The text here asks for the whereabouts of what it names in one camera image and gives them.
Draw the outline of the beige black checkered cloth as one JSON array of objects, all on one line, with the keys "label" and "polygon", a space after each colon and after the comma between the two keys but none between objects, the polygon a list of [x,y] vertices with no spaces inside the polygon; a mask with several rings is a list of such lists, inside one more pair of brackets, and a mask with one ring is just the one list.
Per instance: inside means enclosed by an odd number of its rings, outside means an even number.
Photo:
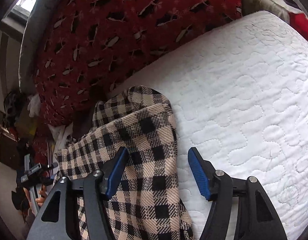
[{"label": "beige black checkered cloth", "polygon": [[84,178],[120,147],[128,149],[129,161],[116,194],[104,204],[114,238],[192,239],[179,195],[174,114],[154,89],[134,86],[97,102],[88,134],[57,152],[57,178]]}]

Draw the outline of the white plastic bag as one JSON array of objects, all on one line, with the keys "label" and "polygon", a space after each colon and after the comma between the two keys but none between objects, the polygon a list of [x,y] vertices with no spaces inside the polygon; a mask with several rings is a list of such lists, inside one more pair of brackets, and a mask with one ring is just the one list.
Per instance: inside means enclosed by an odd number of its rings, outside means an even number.
[{"label": "white plastic bag", "polygon": [[29,117],[34,118],[35,116],[39,116],[41,108],[39,94],[29,96],[28,100],[29,104],[27,106],[27,110],[29,111]]}]

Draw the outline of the white quilted mattress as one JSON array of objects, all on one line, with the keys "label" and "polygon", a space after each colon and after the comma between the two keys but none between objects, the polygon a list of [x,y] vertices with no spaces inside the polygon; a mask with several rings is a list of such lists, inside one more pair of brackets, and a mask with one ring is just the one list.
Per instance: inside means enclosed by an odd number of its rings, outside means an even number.
[{"label": "white quilted mattress", "polygon": [[189,168],[191,147],[234,178],[257,177],[288,239],[308,225],[308,42],[259,11],[207,32],[112,91],[143,85],[174,111],[181,200],[199,238],[211,204]]}]

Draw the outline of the red penguin print blanket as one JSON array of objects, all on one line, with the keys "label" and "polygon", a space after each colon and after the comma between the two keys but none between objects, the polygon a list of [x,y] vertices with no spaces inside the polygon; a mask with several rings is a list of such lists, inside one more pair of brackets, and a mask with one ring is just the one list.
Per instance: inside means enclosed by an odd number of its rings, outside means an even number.
[{"label": "red penguin print blanket", "polygon": [[35,54],[40,117],[72,122],[93,93],[241,16],[241,0],[61,0]]}]

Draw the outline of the red pillow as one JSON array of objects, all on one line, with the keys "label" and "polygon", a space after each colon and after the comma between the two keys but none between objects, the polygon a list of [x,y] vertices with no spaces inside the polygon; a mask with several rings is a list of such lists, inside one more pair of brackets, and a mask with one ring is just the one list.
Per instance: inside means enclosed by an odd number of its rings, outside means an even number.
[{"label": "red pillow", "polygon": [[308,18],[305,14],[289,13],[290,26],[308,41]]}]

